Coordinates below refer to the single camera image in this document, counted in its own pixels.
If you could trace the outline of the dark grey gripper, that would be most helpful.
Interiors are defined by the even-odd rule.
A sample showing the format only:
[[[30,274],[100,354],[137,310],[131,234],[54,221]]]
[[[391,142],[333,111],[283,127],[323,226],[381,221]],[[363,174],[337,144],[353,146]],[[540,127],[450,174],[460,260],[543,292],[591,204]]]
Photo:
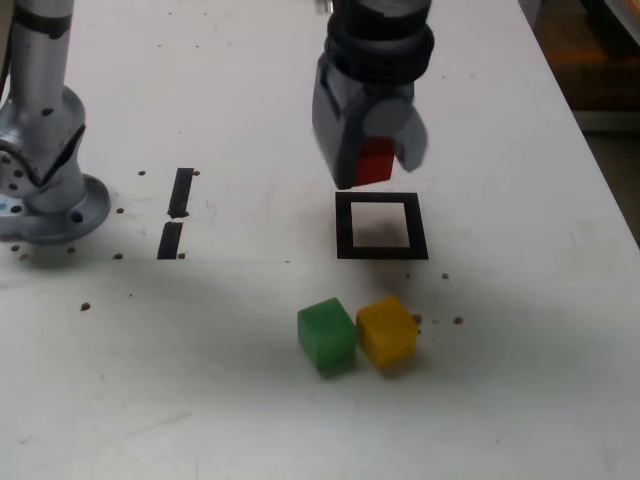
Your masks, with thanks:
[[[414,97],[413,82],[365,84],[339,70],[328,54],[320,55],[312,96],[312,126],[338,189],[373,182],[373,163],[364,149],[367,138],[389,144],[406,172],[422,165],[428,133],[412,104]],[[368,102],[376,105],[365,117]]]

